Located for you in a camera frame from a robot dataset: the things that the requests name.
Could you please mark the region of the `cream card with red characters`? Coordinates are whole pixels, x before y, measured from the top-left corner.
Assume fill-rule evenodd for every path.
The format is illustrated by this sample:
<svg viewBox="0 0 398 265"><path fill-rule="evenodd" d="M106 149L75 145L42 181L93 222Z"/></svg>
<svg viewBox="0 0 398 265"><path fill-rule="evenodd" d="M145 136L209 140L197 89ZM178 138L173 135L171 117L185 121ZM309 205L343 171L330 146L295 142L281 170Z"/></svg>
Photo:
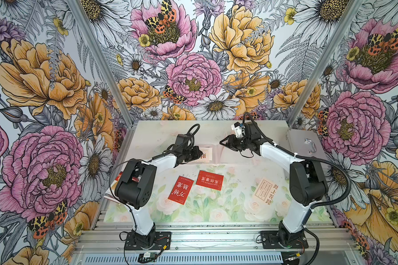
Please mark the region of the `cream card with red characters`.
<svg viewBox="0 0 398 265"><path fill-rule="evenodd" d="M200 151L202 152L202 155L198 159L198 162L212 162L213 160L213 148L209 147L201 147Z"/></svg>

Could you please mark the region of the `red landscape greeting card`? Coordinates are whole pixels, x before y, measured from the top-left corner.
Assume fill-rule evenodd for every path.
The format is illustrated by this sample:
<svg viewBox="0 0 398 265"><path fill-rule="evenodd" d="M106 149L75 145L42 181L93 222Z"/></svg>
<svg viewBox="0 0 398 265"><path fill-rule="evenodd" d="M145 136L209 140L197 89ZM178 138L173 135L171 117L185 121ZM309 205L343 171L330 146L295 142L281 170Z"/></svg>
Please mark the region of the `red landscape greeting card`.
<svg viewBox="0 0 398 265"><path fill-rule="evenodd" d="M222 190L224 176L206 171L200 171L196 180L196 185L214 189L217 191Z"/></svg>

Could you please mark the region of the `pink photo album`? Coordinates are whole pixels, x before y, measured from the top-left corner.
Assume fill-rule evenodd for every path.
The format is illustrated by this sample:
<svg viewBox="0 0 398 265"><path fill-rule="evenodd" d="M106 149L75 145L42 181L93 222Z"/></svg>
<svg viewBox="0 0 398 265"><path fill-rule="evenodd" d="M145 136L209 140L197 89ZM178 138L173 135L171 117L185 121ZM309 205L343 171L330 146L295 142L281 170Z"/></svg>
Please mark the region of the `pink photo album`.
<svg viewBox="0 0 398 265"><path fill-rule="evenodd" d="M221 145L199 144L199 148L209 147L213 148L212 162L198 162L198 160L191 161L189 164L194 165L225 165L225 166L257 166L261 163L259 157L252 157L251 153L246 151L235 152Z"/></svg>

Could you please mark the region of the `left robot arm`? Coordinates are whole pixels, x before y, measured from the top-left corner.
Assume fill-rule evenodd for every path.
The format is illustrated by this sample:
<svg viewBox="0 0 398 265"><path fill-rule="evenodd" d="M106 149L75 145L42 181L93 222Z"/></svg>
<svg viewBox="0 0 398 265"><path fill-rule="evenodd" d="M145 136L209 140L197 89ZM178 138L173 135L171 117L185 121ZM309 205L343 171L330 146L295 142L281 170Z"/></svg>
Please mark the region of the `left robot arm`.
<svg viewBox="0 0 398 265"><path fill-rule="evenodd" d="M111 195L131 213L134 224L126 246L150 249L157 241L156 225L146 205L152 195L155 177L178 165L198 160L203 152L195 145L194 133L179 134L168 150L149 162L131 159L127 162Z"/></svg>

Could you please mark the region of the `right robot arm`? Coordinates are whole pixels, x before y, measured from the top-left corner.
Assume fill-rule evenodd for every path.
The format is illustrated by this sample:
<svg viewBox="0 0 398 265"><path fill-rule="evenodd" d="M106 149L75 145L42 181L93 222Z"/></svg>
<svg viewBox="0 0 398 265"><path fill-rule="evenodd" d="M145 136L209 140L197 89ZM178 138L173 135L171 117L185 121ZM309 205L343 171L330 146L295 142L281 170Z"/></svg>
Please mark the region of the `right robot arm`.
<svg viewBox="0 0 398 265"><path fill-rule="evenodd" d="M253 121L236 122L232 125L232 130L233 134L221 140L220 145L235 152L249 150L277 163L288 174L289 192L293 201L279 224L278 232L270 237L277 239L282 248L288 248L304 237L312 207L328 191L321 163L315 157L302 157L283 148L264 136Z"/></svg>

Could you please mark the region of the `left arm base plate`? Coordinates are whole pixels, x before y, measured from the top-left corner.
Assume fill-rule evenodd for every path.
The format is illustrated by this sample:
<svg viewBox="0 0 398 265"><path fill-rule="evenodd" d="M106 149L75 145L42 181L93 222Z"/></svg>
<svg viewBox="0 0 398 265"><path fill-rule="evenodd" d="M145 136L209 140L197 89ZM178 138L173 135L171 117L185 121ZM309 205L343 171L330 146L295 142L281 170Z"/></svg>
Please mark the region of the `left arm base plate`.
<svg viewBox="0 0 398 265"><path fill-rule="evenodd" d="M151 232L144 236L133 230L127 235L124 244L126 251L160 251L168 250L171 245L172 233L169 231Z"/></svg>

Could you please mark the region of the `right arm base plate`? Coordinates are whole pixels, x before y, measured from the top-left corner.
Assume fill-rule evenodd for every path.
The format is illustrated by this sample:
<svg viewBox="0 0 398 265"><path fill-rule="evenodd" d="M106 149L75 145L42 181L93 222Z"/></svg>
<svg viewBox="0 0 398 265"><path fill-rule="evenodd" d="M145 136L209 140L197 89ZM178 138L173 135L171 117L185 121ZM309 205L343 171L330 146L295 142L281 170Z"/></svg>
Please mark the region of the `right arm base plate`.
<svg viewBox="0 0 398 265"><path fill-rule="evenodd" d="M305 233L288 233L285 231L261 231L258 236L264 249L307 249Z"/></svg>

